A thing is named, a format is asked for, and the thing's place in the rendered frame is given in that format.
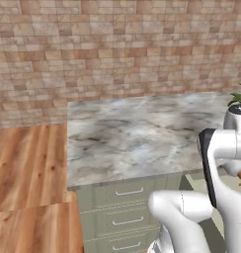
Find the green plant in white pot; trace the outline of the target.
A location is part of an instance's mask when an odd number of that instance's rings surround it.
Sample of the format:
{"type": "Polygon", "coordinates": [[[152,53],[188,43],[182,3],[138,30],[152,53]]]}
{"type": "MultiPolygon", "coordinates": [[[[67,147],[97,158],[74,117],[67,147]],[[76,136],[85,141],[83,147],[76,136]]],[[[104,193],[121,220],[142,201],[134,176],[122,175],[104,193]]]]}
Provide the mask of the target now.
{"type": "Polygon", "coordinates": [[[227,104],[223,128],[241,131],[241,94],[232,92],[231,96],[231,101],[227,104]]]}

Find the pale green drawer front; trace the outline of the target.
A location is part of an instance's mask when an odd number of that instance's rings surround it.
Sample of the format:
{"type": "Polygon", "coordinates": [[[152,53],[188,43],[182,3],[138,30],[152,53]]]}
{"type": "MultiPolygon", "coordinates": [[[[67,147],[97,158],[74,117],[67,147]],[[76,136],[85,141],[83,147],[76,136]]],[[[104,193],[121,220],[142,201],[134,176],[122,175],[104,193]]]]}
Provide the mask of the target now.
{"type": "Polygon", "coordinates": [[[157,178],[99,187],[95,189],[95,204],[98,208],[109,205],[120,205],[124,203],[144,201],[152,191],[164,189],[166,182],[166,178],[157,178]],[[139,190],[141,187],[144,188],[144,191],[140,194],[119,197],[115,195],[115,191],[120,193],[131,192],[139,190]]]}
{"type": "Polygon", "coordinates": [[[132,233],[127,235],[121,235],[120,237],[111,237],[101,240],[97,243],[96,253],[145,253],[149,245],[157,238],[158,230],[143,230],[142,232],[132,233]],[[141,241],[139,247],[129,249],[114,251],[112,249],[115,247],[124,247],[128,245],[133,245],[141,241]]]}
{"type": "Polygon", "coordinates": [[[98,235],[123,232],[158,224],[158,221],[152,217],[145,204],[98,211],[96,214],[96,221],[98,235]],[[138,219],[141,216],[144,216],[144,221],[120,226],[112,225],[113,220],[116,222],[122,222],[138,219]]]}

